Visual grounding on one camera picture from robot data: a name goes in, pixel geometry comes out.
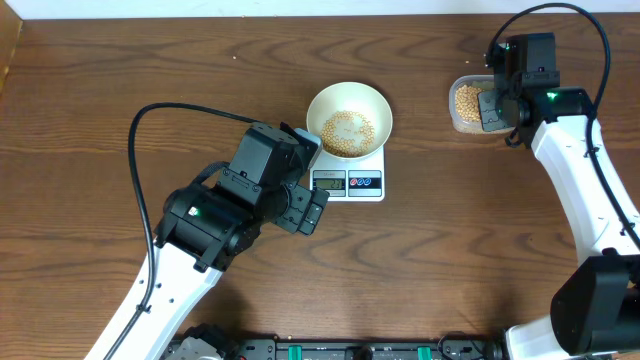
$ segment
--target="black cable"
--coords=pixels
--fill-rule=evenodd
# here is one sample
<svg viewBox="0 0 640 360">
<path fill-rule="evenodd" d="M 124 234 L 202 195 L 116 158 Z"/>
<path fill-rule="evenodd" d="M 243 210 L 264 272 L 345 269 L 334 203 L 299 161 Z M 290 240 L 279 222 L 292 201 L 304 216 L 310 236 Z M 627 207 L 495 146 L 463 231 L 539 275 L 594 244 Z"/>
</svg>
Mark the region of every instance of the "black cable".
<svg viewBox="0 0 640 360">
<path fill-rule="evenodd" d="M 593 26 L 595 26 L 596 30 L 598 30 L 598 34 L 600 35 L 600 39 L 602 40 L 602 46 L 604 47 L 604 70 L 602 72 L 602 80 L 600 80 L 598 93 L 596 94 L 595 100 L 593 102 L 593 109 L 587 116 L 587 126 L 586 126 L 586 134 L 585 134 L 586 143 L 587 143 L 587 155 L 591 158 L 593 169 L 596 172 L 598 180 L 600 180 L 602 189 L 604 190 L 605 194 L 607 194 L 607 198 L 609 198 L 609 202 L 611 202 L 611 206 L 615 210 L 616 215 L 618 215 L 618 219 L 622 223 L 623 232 L 626 232 L 629 235 L 629 237 L 631 237 L 631 240 L 635 243 L 636 247 L 640 249 L 640 239 L 638 238 L 638 234 L 636 234 L 636 232 L 633 230 L 633 226 L 635 224 L 629 222 L 629 220 L 627 219 L 627 216 L 622 210 L 622 207 L 620 206 L 620 203 L 618 203 L 618 200 L 616 199 L 616 196 L 613 193 L 613 190 L 611 190 L 611 187 L 607 182 L 607 178 L 604 172 L 602 171 L 602 167 L 598 162 L 598 157 L 596 156 L 596 152 L 598 151 L 598 149 L 593 146 L 593 123 L 595 122 L 598 115 L 598 108 L 600 107 L 600 103 L 602 102 L 602 96 L 604 95 L 604 89 L 607 86 L 607 80 L 609 79 L 609 70 L 611 68 L 611 49 L 609 47 L 609 40 L 607 39 L 607 34 L 602 28 L 602 25 L 600 24 L 600 22 L 598 22 L 598 20 L 595 17 L 593 17 L 593 15 L 591 15 L 588 11 L 572 4 L 547 3 L 547 4 L 534 6 L 532 8 L 529 8 L 527 10 L 524 10 L 514 15 L 511 19 L 509 19 L 506 23 L 504 23 L 504 25 L 502 25 L 500 30 L 498 30 L 496 35 L 493 37 L 493 39 L 491 39 L 491 42 L 489 43 L 489 49 L 487 50 L 488 61 L 489 63 L 493 61 L 493 51 L 496 47 L 496 42 L 498 41 L 498 38 L 500 37 L 502 32 L 512 22 L 534 11 L 550 8 L 550 7 L 560 7 L 560 8 L 571 9 L 579 13 L 580 15 L 584 16 L 593 24 Z"/>
<path fill-rule="evenodd" d="M 129 331 L 133 328 L 138 318 L 142 315 L 144 311 L 148 310 L 149 299 L 151 298 L 151 294 L 153 293 L 153 289 L 155 286 L 156 279 L 156 262 L 155 262 L 155 252 L 153 249 L 153 234 L 151 233 L 151 223 L 149 222 L 149 214 L 147 213 L 147 206 L 144 202 L 144 196 L 142 195 L 142 188 L 140 187 L 140 178 L 138 177 L 138 167 L 136 165 L 136 153 L 135 153 L 135 139 L 136 139 L 136 130 L 138 128 L 138 123 L 142 116 L 147 112 L 153 109 L 162 109 L 162 108 L 175 108 L 175 109 L 188 109 L 200 111 L 208 114 L 218 115 L 222 117 L 226 117 L 229 119 L 234 119 L 238 121 L 243 121 L 246 123 L 257 122 L 257 120 L 231 114 L 228 112 L 199 106 L 199 105 L 191 105 L 191 104 L 183 104 L 183 103 L 156 103 L 143 107 L 136 116 L 133 118 L 131 122 L 131 128 L 129 128 L 129 170 L 131 171 L 131 180 L 133 182 L 133 191 L 136 194 L 136 200 L 138 201 L 138 209 L 140 210 L 140 218 L 142 219 L 142 225 L 144 227 L 144 237 L 147 243 L 147 254 L 149 256 L 149 279 L 147 281 L 147 290 L 144 293 L 144 297 L 140 301 L 140 304 L 136 307 L 135 313 L 124 327 L 116 341 L 113 343 L 109 352 L 105 355 L 104 359 L 109 360 L 116 353 L 118 347 L 122 344 L 124 339 L 129 334 Z"/>
</svg>

